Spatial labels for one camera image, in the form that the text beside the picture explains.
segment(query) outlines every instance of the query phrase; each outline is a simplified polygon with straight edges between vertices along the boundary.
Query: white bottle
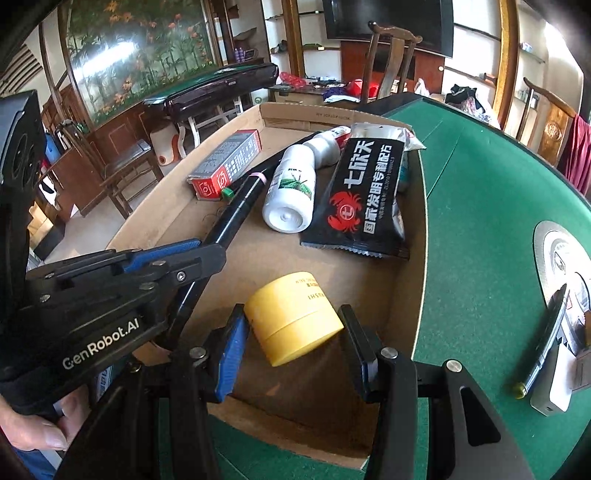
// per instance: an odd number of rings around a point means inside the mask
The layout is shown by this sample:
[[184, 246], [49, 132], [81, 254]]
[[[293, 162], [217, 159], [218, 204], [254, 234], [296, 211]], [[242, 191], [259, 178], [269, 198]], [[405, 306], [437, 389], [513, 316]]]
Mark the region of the white bottle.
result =
[[275, 170], [262, 208], [265, 223], [281, 233], [308, 228], [314, 210], [314, 152], [305, 145], [288, 147]]
[[339, 161], [340, 151], [344, 148], [350, 134], [351, 129], [343, 125], [326, 132], [320, 132], [304, 142], [304, 145], [314, 152], [316, 169], [334, 165]]

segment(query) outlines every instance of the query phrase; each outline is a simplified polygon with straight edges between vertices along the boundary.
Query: finger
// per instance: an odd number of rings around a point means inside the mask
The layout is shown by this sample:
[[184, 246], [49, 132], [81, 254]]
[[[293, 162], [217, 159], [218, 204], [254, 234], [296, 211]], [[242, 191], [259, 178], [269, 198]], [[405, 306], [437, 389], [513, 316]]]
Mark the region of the finger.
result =
[[86, 385], [77, 388], [62, 398], [60, 406], [64, 416], [60, 418], [57, 424], [66, 435], [68, 444], [70, 444], [90, 413]]
[[61, 430], [37, 415], [13, 413], [2, 429], [8, 441], [19, 450], [66, 450], [68, 446]]

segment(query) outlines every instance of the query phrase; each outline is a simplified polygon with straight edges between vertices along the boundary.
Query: red cloth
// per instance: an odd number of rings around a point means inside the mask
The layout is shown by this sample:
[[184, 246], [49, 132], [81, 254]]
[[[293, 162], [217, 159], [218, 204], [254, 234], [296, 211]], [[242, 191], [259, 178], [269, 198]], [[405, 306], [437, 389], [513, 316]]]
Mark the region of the red cloth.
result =
[[570, 127], [558, 170], [583, 195], [591, 183], [591, 127], [577, 115]]

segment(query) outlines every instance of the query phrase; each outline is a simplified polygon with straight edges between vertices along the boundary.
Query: green felt table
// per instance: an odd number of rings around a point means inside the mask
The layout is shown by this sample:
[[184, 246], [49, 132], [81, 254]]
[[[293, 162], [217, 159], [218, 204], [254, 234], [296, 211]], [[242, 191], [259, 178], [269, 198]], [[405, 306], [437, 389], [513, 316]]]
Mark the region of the green felt table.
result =
[[[591, 418], [591, 390], [566, 414], [544, 417], [509, 386], [531, 352], [544, 300], [532, 250], [542, 220], [563, 225], [591, 251], [591, 210], [539, 159], [464, 114], [416, 101], [384, 116], [408, 123], [422, 153], [428, 265], [415, 360], [466, 366], [500, 412], [538, 480], [551, 478]], [[415, 477], [425, 477], [426, 403], [420, 405]], [[226, 479], [350, 480], [363, 472], [293, 455], [212, 419]]]

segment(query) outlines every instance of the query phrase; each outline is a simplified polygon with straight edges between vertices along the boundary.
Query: shelf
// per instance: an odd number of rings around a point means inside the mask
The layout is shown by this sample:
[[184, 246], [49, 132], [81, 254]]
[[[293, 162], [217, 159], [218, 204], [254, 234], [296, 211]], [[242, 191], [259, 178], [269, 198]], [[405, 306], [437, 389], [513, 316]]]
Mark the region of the shelf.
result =
[[494, 85], [491, 85], [490, 83], [485, 82], [484, 80], [482, 80], [480, 77], [476, 77], [474, 75], [471, 75], [470, 73], [463, 72], [463, 71], [458, 70], [458, 69], [455, 69], [453, 67], [448, 67], [447, 65], [444, 66], [443, 68], [445, 70], [449, 70], [450, 72], [457, 73], [458, 75], [462, 75], [462, 76], [464, 76], [466, 78], [469, 78], [470, 80], [474, 80], [475, 82], [481, 83], [484, 86], [487, 86], [488, 88], [494, 88], [494, 89], [496, 89], [496, 87]]
[[[302, 47], [303, 51], [327, 51], [327, 50], [340, 50], [340, 47]], [[286, 51], [280, 51], [278, 53], [271, 53], [271, 55], [282, 55], [287, 53]]]
[[[306, 15], [320, 15], [323, 13], [324, 11], [322, 10], [314, 10], [312, 12], [300, 12], [300, 16], [305, 17]], [[267, 20], [268, 22], [273, 22], [275, 20], [279, 20], [280, 18], [283, 18], [283, 14], [274, 15], [273, 17], [266, 18], [265, 20]]]
[[517, 10], [521, 10], [523, 13], [535, 18], [536, 20], [543, 20], [544, 19], [544, 17], [542, 17], [538, 12], [536, 12], [533, 8], [531, 8], [525, 2], [518, 3]]
[[[526, 104], [526, 102], [524, 102], [524, 101], [523, 101], [521, 98], [519, 98], [517, 95], [514, 95], [514, 96], [513, 96], [513, 98], [514, 98], [515, 100], [517, 100], [518, 102], [521, 102], [521, 103], [523, 103], [524, 105]], [[537, 108], [534, 108], [534, 107], [530, 107], [530, 109], [531, 109], [531, 110], [535, 110], [536, 112], [538, 111], [538, 109], [537, 109]]]
[[483, 37], [490, 38], [492, 40], [501, 41], [501, 39], [499, 37], [493, 35], [492, 33], [485, 32], [484, 30], [478, 30], [477, 28], [468, 27], [466, 25], [462, 25], [459, 23], [454, 23], [453, 26], [457, 27], [457, 28], [461, 28], [462, 30], [466, 30], [468, 32], [478, 33], [479, 35], [482, 35]]
[[538, 57], [535, 53], [532, 53], [530, 51], [524, 50], [523, 48], [520, 48], [519, 51], [525, 53], [528, 57], [533, 58], [536, 62], [542, 64], [542, 63], [546, 63], [546, 61], [544, 59], [541, 59], [540, 57]]

